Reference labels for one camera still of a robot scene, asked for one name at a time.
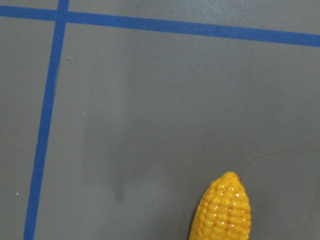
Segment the corn kernel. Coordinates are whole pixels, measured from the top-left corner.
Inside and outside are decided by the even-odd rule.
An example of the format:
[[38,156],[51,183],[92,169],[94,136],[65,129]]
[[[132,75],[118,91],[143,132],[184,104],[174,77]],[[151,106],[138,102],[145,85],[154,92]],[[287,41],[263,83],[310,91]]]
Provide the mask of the corn kernel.
[[189,240],[248,240],[250,227],[246,190],[237,174],[226,172],[203,194]]

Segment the yellow object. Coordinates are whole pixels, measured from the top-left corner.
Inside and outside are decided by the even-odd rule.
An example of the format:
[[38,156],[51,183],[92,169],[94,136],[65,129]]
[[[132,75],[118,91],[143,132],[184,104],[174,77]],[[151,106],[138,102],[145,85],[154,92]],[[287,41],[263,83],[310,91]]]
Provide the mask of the yellow object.
[[237,174],[213,181],[197,207],[189,240],[248,240],[251,207]]

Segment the toy corn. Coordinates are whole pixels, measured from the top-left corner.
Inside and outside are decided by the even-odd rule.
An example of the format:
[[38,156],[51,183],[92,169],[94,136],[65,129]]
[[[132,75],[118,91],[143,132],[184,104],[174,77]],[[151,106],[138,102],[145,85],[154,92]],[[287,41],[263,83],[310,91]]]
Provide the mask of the toy corn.
[[251,207],[234,172],[213,181],[197,207],[189,240],[248,240]]

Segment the blue line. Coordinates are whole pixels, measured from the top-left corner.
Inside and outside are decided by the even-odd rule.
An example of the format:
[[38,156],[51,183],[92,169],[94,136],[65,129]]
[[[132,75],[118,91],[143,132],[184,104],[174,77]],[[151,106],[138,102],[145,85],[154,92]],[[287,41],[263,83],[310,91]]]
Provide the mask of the blue line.
[[28,8],[28,7],[0,5],[0,16],[22,18],[22,19],[55,21],[57,17],[57,11],[50,10],[50,9],[37,9],[37,8]]
[[156,32],[320,47],[320,35],[183,21],[72,12],[67,22]]
[[33,240],[35,236],[39,199],[50,132],[51,116],[55,100],[56,80],[58,76],[59,63],[62,54],[64,34],[66,29],[68,5],[69,0],[59,0],[58,9],[56,11],[56,22],[53,33],[51,55],[38,132],[38,142],[35,150],[28,207],[25,218],[23,235],[24,240]]

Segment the corn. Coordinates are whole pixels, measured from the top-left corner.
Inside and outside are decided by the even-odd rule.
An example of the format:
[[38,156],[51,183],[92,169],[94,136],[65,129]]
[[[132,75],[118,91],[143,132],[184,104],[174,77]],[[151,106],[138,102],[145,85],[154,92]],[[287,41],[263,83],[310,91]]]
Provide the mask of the corn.
[[234,172],[213,181],[197,207],[189,240],[248,240],[251,207]]

